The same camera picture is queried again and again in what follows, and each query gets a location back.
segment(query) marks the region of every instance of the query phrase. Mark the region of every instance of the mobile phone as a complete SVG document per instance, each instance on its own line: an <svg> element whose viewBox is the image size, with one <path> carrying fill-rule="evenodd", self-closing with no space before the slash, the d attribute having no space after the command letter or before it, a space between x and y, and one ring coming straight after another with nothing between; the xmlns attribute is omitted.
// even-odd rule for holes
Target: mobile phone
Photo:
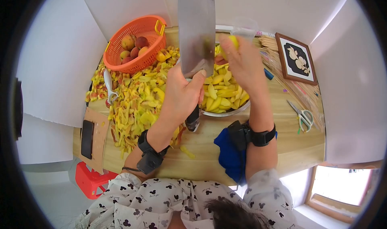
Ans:
<svg viewBox="0 0 387 229"><path fill-rule="evenodd" d="M80 154L88 159L91 159L91 154L93 152L93 132L94 123L91 121L83 120Z"/></svg>

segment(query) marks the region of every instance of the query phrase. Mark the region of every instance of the sleeve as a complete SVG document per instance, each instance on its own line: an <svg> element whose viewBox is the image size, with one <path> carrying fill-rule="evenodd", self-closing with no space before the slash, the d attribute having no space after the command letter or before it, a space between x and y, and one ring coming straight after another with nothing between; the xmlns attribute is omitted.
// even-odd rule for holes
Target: sleeve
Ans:
<svg viewBox="0 0 387 229"><path fill-rule="evenodd" d="M249 180L243 200L267 217L274 228L301 228L293 215L290 191L281 183L275 169L255 173Z"/></svg>
<svg viewBox="0 0 387 229"><path fill-rule="evenodd" d="M121 173L117 175L116 178L109 181L106 191L94 201L89 209L80 214L77 227L88 228L94 221L107 221L105 217L112 217L114 203L120 202L120 200L138 191L141 184L141 180L134 174Z"/></svg>

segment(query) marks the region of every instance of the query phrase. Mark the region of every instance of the shirt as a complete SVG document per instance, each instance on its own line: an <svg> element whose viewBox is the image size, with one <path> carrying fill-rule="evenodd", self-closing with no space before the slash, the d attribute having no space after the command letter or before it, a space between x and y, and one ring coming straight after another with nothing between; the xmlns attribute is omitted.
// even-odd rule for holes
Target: shirt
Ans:
<svg viewBox="0 0 387 229"><path fill-rule="evenodd" d="M108 189L79 216L77 228L168 228L173 211L181 211L188 229L211 229L213 213L208 199L242 202L267 217L273 228L300 228L293 215L293 200L275 169L262 170L249 180L243 199L215 181L154 178L145 182L131 173L109 181Z"/></svg>

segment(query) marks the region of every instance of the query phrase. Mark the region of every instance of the window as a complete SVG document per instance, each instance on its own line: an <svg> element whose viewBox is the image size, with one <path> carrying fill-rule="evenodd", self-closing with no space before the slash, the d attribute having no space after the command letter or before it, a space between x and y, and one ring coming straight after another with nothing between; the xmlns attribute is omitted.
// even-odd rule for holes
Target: window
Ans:
<svg viewBox="0 0 387 229"><path fill-rule="evenodd" d="M380 163L371 166L370 169L370 163L356 165L325 163L323 166L313 167L305 204L351 224L371 194L379 171L375 168L379 166Z"/></svg>

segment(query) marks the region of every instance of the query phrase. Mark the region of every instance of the framed artwork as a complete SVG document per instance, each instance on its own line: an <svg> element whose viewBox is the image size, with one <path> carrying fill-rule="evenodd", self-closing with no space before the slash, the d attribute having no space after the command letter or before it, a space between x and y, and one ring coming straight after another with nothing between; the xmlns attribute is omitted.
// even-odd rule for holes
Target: framed artwork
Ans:
<svg viewBox="0 0 387 229"><path fill-rule="evenodd" d="M280 33L276 33L276 40L284 78L317 85L309 47Z"/></svg>

